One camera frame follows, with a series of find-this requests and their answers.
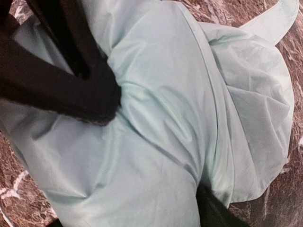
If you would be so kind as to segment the mint green folding umbrella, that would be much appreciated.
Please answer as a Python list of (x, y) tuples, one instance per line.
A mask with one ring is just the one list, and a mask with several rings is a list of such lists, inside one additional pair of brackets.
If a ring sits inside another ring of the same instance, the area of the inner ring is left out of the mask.
[(299, 1), (239, 28), (171, 0), (82, 0), (122, 89), (102, 125), (0, 102), (0, 129), (65, 227), (198, 227), (196, 192), (257, 199), (288, 154), (294, 94), (276, 44)]

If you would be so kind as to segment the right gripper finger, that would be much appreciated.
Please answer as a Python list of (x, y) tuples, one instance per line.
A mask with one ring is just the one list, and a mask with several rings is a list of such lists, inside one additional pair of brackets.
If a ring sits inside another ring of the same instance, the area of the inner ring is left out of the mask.
[(196, 192), (196, 200), (202, 227), (240, 227), (241, 221), (235, 217), (204, 185)]

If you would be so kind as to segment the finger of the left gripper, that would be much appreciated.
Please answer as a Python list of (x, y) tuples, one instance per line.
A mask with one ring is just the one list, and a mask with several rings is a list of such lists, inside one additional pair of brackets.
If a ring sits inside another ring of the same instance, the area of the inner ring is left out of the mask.
[(27, 4), (76, 77), (88, 80), (106, 73), (106, 60), (78, 0), (28, 0)]
[(0, 19), (0, 97), (87, 122), (107, 124), (121, 103), (121, 88), (101, 56), (83, 13), (66, 13), (68, 27), (89, 66), (88, 79), (53, 66), (12, 38), (12, 15)]

